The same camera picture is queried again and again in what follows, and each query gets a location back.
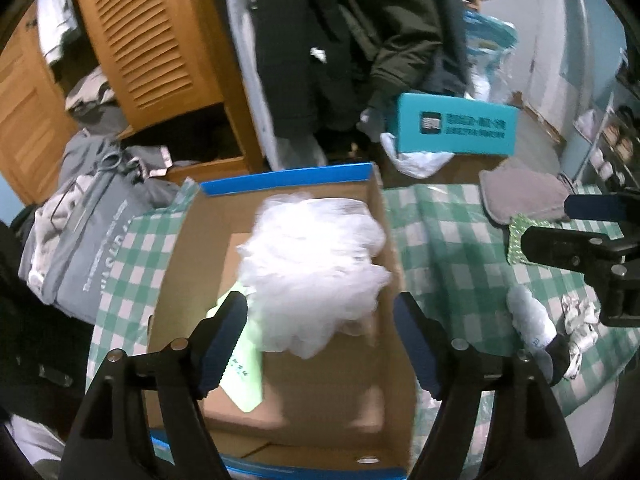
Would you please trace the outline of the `black sock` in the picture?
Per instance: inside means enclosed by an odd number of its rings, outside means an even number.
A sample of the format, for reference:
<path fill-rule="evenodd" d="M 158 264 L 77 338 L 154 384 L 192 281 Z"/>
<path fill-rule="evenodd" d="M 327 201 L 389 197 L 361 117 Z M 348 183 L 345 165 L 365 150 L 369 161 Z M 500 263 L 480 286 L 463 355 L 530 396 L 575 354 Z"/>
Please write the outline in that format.
<path fill-rule="evenodd" d="M 562 334 L 556 334 L 544 348 L 529 351 L 549 386 L 555 386 L 570 367 L 570 348 Z"/>

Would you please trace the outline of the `dark hanging jacket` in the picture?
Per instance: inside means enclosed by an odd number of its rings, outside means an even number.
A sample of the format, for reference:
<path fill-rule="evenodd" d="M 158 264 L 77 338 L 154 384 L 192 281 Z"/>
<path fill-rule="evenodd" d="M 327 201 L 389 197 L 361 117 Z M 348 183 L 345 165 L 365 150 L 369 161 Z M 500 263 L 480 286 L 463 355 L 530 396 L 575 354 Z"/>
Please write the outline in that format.
<path fill-rule="evenodd" d="M 344 131 L 404 92 L 463 96 L 461 0 L 254 0 L 257 68 L 279 138 Z"/>

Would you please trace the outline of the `patterned crumpled sock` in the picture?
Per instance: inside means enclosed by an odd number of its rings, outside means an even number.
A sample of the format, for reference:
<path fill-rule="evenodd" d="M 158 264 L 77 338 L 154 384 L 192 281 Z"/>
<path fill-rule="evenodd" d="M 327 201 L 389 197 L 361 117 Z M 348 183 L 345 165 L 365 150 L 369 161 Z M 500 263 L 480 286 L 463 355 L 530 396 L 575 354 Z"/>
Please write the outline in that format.
<path fill-rule="evenodd" d="M 596 327 L 600 309 L 588 298 L 580 299 L 574 292 L 561 298 L 563 328 L 568 343 L 570 365 L 564 374 L 568 380 L 575 379 L 582 369 L 582 357 L 598 341 Z"/>

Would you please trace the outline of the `green knitted scrub cloth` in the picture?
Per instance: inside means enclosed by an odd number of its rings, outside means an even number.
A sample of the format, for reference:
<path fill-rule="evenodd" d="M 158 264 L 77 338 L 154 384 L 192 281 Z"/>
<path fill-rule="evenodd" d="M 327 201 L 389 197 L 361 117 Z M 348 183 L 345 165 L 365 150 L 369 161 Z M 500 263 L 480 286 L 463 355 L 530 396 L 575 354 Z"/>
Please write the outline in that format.
<path fill-rule="evenodd" d="M 506 261 L 511 265 L 530 264 L 522 249 L 522 236 L 529 228 L 553 228 L 553 224 L 546 220 L 535 220 L 525 214 L 516 214 L 509 224 L 508 249 Z"/>

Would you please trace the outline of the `grey printed tote bag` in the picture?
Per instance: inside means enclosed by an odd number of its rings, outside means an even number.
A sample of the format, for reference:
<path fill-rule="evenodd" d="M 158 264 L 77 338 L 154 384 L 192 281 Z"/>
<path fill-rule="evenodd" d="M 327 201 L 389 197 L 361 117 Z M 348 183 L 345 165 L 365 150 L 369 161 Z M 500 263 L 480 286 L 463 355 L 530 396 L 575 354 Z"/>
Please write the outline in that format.
<path fill-rule="evenodd" d="M 89 324 L 133 218 L 174 200 L 164 146 L 124 148 L 79 131 L 67 143 L 58 189 L 35 212 L 18 276 L 44 304 Z"/>

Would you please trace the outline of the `white rolled sock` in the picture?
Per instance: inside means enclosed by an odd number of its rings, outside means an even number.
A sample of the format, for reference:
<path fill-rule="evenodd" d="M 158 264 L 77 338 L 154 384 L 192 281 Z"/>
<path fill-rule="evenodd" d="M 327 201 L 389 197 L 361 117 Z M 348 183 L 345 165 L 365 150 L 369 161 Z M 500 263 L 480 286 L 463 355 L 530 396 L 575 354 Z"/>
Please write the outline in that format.
<path fill-rule="evenodd" d="M 527 348 L 544 350 L 558 334 L 546 307 L 524 285 L 511 287 L 506 294 L 514 330 Z"/>

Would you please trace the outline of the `teal printed box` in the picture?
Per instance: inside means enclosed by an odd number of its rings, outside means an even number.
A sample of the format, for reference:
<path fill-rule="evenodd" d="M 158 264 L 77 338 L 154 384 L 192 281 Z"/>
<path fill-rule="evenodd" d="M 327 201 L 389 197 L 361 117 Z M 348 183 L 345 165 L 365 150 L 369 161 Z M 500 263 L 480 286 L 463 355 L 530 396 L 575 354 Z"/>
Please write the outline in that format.
<path fill-rule="evenodd" d="M 387 116 L 401 153 L 511 156 L 515 151 L 515 107 L 456 96 L 406 92 Z"/>

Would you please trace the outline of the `shoe rack with shoes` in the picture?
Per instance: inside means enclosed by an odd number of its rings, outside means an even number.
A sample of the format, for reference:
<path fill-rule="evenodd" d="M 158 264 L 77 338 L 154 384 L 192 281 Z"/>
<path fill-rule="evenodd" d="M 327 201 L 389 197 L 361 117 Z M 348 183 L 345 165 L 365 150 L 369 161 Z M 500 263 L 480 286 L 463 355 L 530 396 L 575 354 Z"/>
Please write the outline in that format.
<path fill-rule="evenodd" d="M 639 87 L 614 79 L 604 110 L 579 116 L 560 158 L 561 174 L 573 188 L 602 191 L 639 188 Z"/>

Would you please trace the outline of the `wooden louvered cabinet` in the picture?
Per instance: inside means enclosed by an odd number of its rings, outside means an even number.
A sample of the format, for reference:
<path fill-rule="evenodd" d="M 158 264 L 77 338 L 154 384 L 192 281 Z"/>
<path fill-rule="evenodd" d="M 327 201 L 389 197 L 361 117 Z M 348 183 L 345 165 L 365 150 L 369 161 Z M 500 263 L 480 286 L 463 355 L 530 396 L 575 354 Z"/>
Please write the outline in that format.
<path fill-rule="evenodd" d="M 39 47 L 36 1 L 1 0 L 1 174 L 25 204 L 52 194 L 78 128 Z M 186 150 L 169 180 L 264 170 L 224 0 L 76 1 L 126 118 L 122 136 L 165 133 Z"/>

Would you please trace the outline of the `white mesh bath pouf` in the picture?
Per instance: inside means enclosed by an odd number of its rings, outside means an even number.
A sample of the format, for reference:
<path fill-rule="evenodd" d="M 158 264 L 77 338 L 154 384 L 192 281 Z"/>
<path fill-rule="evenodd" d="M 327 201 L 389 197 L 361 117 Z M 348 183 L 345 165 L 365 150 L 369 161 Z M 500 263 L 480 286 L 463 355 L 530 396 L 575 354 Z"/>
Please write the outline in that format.
<path fill-rule="evenodd" d="M 335 333 L 359 334 L 392 274 L 375 258 L 386 234 L 362 200 L 278 194 L 238 248 L 238 282 L 262 352 L 310 359 Z"/>

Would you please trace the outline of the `grey fleece mitten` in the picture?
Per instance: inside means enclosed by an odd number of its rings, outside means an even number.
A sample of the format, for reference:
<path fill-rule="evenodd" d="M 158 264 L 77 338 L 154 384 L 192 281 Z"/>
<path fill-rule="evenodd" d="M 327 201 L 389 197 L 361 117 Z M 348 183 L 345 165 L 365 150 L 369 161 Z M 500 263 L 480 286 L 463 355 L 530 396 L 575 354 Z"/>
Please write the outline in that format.
<path fill-rule="evenodd" d="M 497 224 L 507 226 L 519 214 L 551 222 L 566 218 L 564 202 L 574 193 L 574 186 L 564 177 L 531 170 L 517 159 L 508 159 L 478 176 L 484 209 Z"/>

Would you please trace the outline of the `green checkered tablecloth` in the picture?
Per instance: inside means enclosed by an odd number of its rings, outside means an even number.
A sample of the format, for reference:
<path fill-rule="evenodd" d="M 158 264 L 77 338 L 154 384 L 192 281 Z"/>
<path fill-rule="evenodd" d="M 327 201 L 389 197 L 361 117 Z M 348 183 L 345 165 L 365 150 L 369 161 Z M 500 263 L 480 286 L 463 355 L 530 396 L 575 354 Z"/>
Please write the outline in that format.
<path fill-rule="evenodd" d="M 217 448 L 238 474 L 405 478 L 438 405 L 419 391 L 390 327 L 398 292 L 411 292 L 450 336 L 497 356 L 521 344 L 506 308 L 511 287 L 526 286 L 555 322 L 568 307 L 598 302 L 578 273 L 510 263 L 511 233 L 489 221 L 474 184 L 382 190 L 373 178 L 340 179 L 305 193 L 365 203 L 386 235 L 376 261 L 393 279 L 364 335 L 337 334 L 309 360 L 265 356 L 264 398 L 253 411 L 222 390 L 203 402 Z M 271 196 L 261 176 L 186 183 L 171 205 L 132 220 L 108 259 L 88 374 L 112 349 L 135 356 L 189 335 L 235 282 L 239 244 Z"/>

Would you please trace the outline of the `blue cardboard box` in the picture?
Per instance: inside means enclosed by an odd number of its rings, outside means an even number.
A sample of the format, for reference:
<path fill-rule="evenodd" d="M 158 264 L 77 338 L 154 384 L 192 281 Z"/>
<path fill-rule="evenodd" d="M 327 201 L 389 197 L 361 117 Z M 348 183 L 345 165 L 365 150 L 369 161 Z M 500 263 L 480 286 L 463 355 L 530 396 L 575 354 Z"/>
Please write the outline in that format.
<path fill-rule="evenodd" d="M 416 380 L 394 325 L 404 287 L 378 170 L 254 174 L 186 188 L 148 348 L 186 344 L 242 292 L 241 338 L 194 412 L 222 455 L 268 476 L 404 476 Z"/>

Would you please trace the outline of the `white plastic bag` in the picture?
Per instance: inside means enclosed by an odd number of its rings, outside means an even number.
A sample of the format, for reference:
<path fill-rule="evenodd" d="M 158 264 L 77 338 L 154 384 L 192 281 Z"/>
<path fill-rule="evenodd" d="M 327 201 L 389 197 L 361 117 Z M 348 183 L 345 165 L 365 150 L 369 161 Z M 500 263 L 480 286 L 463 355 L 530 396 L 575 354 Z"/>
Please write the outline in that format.
<path fill-rule="evenodd" d="M 389 132 L 380 135 L 380 143 L 395 169 L 413 179 L 433 177 L 454 158 L 454 154 L 448 152 L 400 152 L 396 148 L 396 136 Z"/>

